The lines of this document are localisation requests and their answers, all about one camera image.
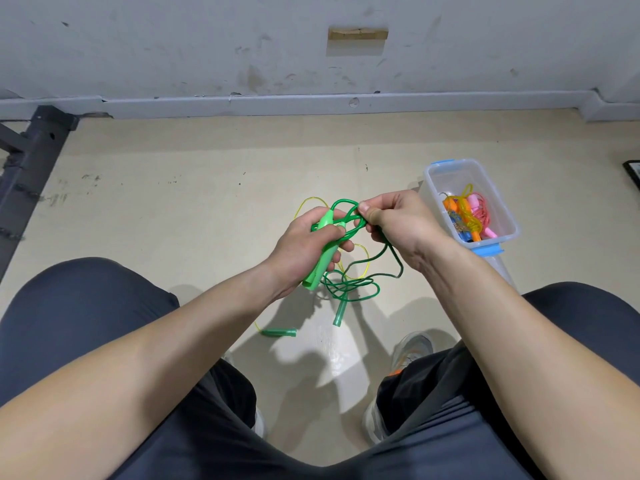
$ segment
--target beige floor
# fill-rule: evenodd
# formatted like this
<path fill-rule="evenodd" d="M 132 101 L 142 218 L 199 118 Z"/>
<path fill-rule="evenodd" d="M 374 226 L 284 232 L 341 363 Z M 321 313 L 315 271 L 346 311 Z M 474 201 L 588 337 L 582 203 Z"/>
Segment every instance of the beige floor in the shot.
<path fill-rule="evenodd" d="M 574 111 L 84 120 L 0 307 L 47 266 L 94 255 L 185 301 L 264 259 L 304 198 L 413 188 L 428 163 L 463 157 L 484 165 L 522 227 L 503 255 L 519 290 L 579 280 L 640 308 L 640 192 L 621 167 L 640 159 L 640 123 L 586 125 Z M 394 270 L 387 258 L 373 266 Z M 420 275 L 380 284 L 340 329 L 334 304 L 299 290 L 259 318 L 298 327 L 297 338 L 249 329 L 234 346 L 271 443 L 295 458 L 327 465 L 365 448 L 360 416 L 404 334 L 430 329 L 439 348 L 458 337 Z"/>

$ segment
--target right hand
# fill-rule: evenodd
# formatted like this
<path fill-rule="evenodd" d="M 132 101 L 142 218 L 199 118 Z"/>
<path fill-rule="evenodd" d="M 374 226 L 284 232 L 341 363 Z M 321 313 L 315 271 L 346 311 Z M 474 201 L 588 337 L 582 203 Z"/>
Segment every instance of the right hand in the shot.
<path fill-rule="evenodd" d="M 426 204 L 413 190 L 378 195 L 360 202 L 358 212 L 367 220 L 374 241 L 387 240 L 404 261 L 421 271 L 429 254 L 439 243 L 451 240 Z"/>

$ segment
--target black metal frame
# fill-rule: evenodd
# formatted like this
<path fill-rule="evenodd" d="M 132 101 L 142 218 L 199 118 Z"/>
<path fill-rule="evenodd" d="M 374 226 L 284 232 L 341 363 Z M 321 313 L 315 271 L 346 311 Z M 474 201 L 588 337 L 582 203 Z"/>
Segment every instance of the black metal frame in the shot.
<path fill-rule="evenodd" d="M 0 178 L 0 280 L 78 117 L 38 106 L 24 133 L 0 124 L 0 148 L 9 153 Z"/>

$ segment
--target dark gray pants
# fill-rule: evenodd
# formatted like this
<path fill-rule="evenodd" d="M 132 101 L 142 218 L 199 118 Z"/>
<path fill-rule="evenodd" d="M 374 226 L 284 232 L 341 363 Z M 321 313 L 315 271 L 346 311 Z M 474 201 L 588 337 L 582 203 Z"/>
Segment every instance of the dark gray pants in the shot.
<path fill-rule="evenodd" d="M 640 315 L 628 304 L 580 283 L 550 285 L 525 298 L 636 383 L 640 381 Z M 171 293 L 106 259 L 78 259 L 47 269 L 20 290 L 0 321 L 0 405 L 76 357 L 178 306 Z M 229 364 L 218 361 L 112 478 L 541 476 L 462 344 L 385 379 L 377 401 L 395 434 L 338 465 L 311 467 L 253 434 L 253 387 Z M 424 407 L 428 403 L 431 409 L 436 404 L 435 413 Z"/>

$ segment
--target clear plastic container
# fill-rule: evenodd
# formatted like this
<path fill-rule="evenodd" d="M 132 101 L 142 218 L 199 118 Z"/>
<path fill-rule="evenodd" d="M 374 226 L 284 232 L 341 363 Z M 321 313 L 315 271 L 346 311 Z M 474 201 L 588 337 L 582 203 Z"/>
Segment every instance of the clear plastic container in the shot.
<path fill-rule="evenodd" d="M 498 234 L 493 239 L 479 242 L 465 242 L 453 227 L 451 218 L 442 201 L 447 195 L 460 195 L 468 184 L 474 192 L 484 195 L 491 213 L 491 230 Z M 508 241 L 520 234 L 520 227 L 480 163 L 473 159 L 444 160 L 432 163 L 424 169 L 424 183 L 420 186 L 420 196 L 427 203 L 440 225 L 460 244 L 471 250 Z"/>

